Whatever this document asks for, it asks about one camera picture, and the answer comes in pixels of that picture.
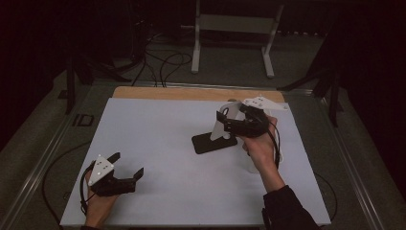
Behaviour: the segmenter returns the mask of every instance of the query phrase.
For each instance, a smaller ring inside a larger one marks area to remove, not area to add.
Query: wire
[[[333,214],[332,214],[332,216],[331,216],[331,218],[330,218],[330,221],[331,222],[333,222],[334,221],[334,219],[335,219],[335,216],[337,215],[337,211],[338,211],[338,199],[337,199],[337,194],[335,194],[335,191],[334,191],[334,189],[332,188],[332,186],[331,186],[331,184],[324,178],[324,177],[322,177],[321,175],[319,175],[318,173],[316,173],[316,172],[314,172],[314,174],[315,175],[317,175],[317,176],[319,176],[322,180],[324,180],[327,184],[328,184],[328,186],[329,186],[329,188],[331,189],[331,191],[332,191],[332,194],[333,194],[333,196],[334,196],[334,212],[333,212]]]
[[[189,64],[190,62],[192,62],[192,56],[188,55],[188,54],[184,54],[184,53],[180,53],[174,50],[152,50],[152,51],[159,51],[159,52],[175,52],[175,54],[169,55],[168,57],[166,57],[165,59],[159,58],[149,52],[146,51],[146,54],[151,56],[152,58],[156,58],[158,60],[162,61],[161,67],[160,67],[160,71],[159,71],[159,79],[161,81],[161,84],[163,87],[167,87],[167,80],[168,77],[170,75],[172,75],[176,70],[178,70],[182,65],[186,65]],[[182,58],[182,60],[178,63],[176,62],[170,62],[169,60],[171,58],[174,58],[176,56],[180,56]],[[174,65],[176,66],[170,73],[164,75],[164,66],[168,64],[168,65]]]
[[[138,75],[135,77],[134,81],[131,83],[131,86],[134,86],[135,81],[137,81],[137,79],[141,77],[141,74],[144,72],[146,65],[147,65],[146,56],[143,56],[143,67],[141,68],[140,72],[138,72]]]
[[[80,184],[79,184],[79,191],[80,191],[80,209],[81,209],[81,211],[84,213],[85,216],[87,215],[87,201],[88,201],[91,197],[93,197],[93,196],[89,197],[88,199],[85,199],[85,198],[84,198],[83,182],[84,182],[84,179],[85,179],[85,177],[86,177],[86,174],[87,174],[88,172],[90,172],[90,171],[93,169],[94,164],[95,164],[95,162],[93,161],[93,162],[90,164],[90,166],[87,167],[86,170],[84,170],[84,172],[83,172],[83,174],[81,175],[81,178],[80,178]]]
[[[146,65],[147,65],[149,71],[151,72],[151,76],[150,76],[150,77],[151,77],[152,80],[155,82],[155,83],[154,83],[154,87],[157,87],[157,86],[158,86],[158,81],[157,81],[156,76],[155,76],[155,71],[154,71],[153,67],[150,66],[147,62],[146,62]]]
[[[93,198],[93,196],[95,196],[95,194],[96,194],[96,193],[93,193],[90,197],[88,197],[88,198],[86,199],[86,202],[88,202],[91,198]]]
[[[255,118],[259,123],[263,124],[262,120],[258,116],[254,115],[254,114],[250,114],[250,116]],[[266,133],[268,133],[269,137],[272,140],[272,143],[274,144],[274,148],[275,148],[275,165],[276,165],[276,167],[278,169],[279,164],[280,164],[280,160],[281,160],[281,136],[279,134],[279,131],[278,131],[277,127],[273,123],[271,123],[269,121],[267,123],[268,123],[268,127],[269,127],[269,125],[271,125],[271,126],[273,126],[275,128],[275,132],[276,132],[277,138],[278,138],[278,141],[277,141],[275,139],[274,135],[272,135],[271,131],[267,127]]]
[[[56,221],[56,224],[58,225],[60,230],[63,230],[63,227],[61,225],[59,225],[60,220],[59,217],[57,216],[56,212],[54,211],[54,209],[51,207],[51,204],[49,203],[47,197],[46,197],[46,193],[45,193],[45,181],[47,179],[48,173],[51,170],[52,166],[59,161],[63,156],[67,155],[68,153],[73,152],[74,150],[80,149],[84,146],[87,146],[91,143],[91,141],[85,142],[81,145],[78,145],[72,149],[69,149],[65,152],[63,152],[59,157],[57,157],[52,163],[51,165],[48,167],[47,171],[44,173],[44,177],[42,179],[42,186],[41,186],[41,194],[42,194],[42,198],[44,199],[45,205],[47,206],[48,210],[50,211],[51,215],[54,217],[54,220]]]

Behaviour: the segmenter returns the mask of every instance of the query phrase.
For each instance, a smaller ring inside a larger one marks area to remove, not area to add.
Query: white metal stand
[[[192,58],[192,73],[199,72],[200,59],[200,30],[244,32],[269,35],[268,43],[262,47],[262,57],[266,70],[266,77],[274,78],[269,51],[271,50],[275,34],[281,19],[283,5],[279,5],[275,18],[226,16],[200,13],[200,0],[196,0],[195,39]]]

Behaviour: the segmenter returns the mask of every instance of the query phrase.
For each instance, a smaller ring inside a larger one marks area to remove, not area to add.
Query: wrist
[[[277,191],[285,186],[275,165],[259,170],[260,177],[267,193]]]
[[[94,229],[102,229],[103,223],[97,219],[87,218],[84,225],[87,227],[94,228]]]
[[[101,230],[101,229],[83,225],[83,226],[81,226],[80,230]]]
[[[271,157],[266,157],[262,159],[253,159],[255,166],[258,171],[261,173],[274,173],[278,172],[277,166],[275,165],[274,159]]]

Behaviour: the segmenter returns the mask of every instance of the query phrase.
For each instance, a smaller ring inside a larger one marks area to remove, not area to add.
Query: hand
[[[86,182],[89,181],[91,173],[90,171],[86,174]],[[104,222],[110,215],[111,209],[119,196],[98,196],[90,190],[90,187],[87,187],[87,197],[89,201],[87,204],[85,225],[102,229]]]
[[[269,131],[275,136],[275,126],[278,120],[268,116]],[[274,161],[275,146],[268,133],[264,133],[256,138],[240,137],[244,141],[242,146],[249,152],[255,167],[258,169],[266,191],[272,192],[284,186],[284,182],[278,172]]]

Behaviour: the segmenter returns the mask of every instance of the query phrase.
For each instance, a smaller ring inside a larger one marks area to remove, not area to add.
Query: black stand
[[[308,81],[319,79],[313,89],[313,96],[323,98],[330,89],[328,117],[336,127],[340,76],[346,65],[345,57],[350,54],[350,49],[353,48],[357,39],[356,30],[354,30],[356,17],[352,15],[354,14],[351,13],[351,10],[342,9],[341,15],[329,30],[304,78],[277,88],[281,91],[290,91]]]
[[[210,140],[211,132],[196,135],[192,137],[192,143],[194,151],[197,154],[206,153],[214,150],[221,150],[227,147],[235,146],[237,144],[237,138],[235,135],[230,135],[229,139],[220,137],[214,141]]]
[[[75,105],[75,73],[78,74],[78,77],[82,83],[92,84],[93,77],[89,67],[96,69],[105,73],[108,77],[112,78],[115,81],[119,82],[131,82],[131,80],[125,79],[122,76],[116,74],[115,72],[107,69],[100,63],[96,62],[89,56],[81,53],[76,48],[70,48],[68,52],[68,58],[66,61],[66,73],[67,73],[67,105],[66,105],[66,114],[69,114],[72,111],[72,108]]]

